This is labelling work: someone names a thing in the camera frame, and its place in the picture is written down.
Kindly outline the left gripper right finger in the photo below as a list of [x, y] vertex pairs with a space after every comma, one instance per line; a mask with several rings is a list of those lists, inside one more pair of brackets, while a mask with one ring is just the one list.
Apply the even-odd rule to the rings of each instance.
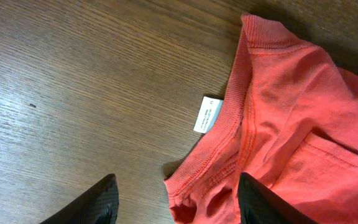
[[316, 224], [248, 173], [241, 174], [237, 194], [242, 224]]

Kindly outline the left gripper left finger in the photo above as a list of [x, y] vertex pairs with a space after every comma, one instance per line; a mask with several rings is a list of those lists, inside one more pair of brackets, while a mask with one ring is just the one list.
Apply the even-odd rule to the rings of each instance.
[[41, 224], [115, 224], [118, 210], [116, 176], [108, 174]]

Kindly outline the orange t-shirt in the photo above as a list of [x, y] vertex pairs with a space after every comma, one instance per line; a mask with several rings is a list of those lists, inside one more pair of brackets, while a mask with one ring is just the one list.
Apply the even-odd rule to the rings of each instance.
[[358, 76], [277, 21], [242, 17], [223, 106], [165, 180], [175, 223], [239, 223], [243, 172], [318, 223], [358, 223]]

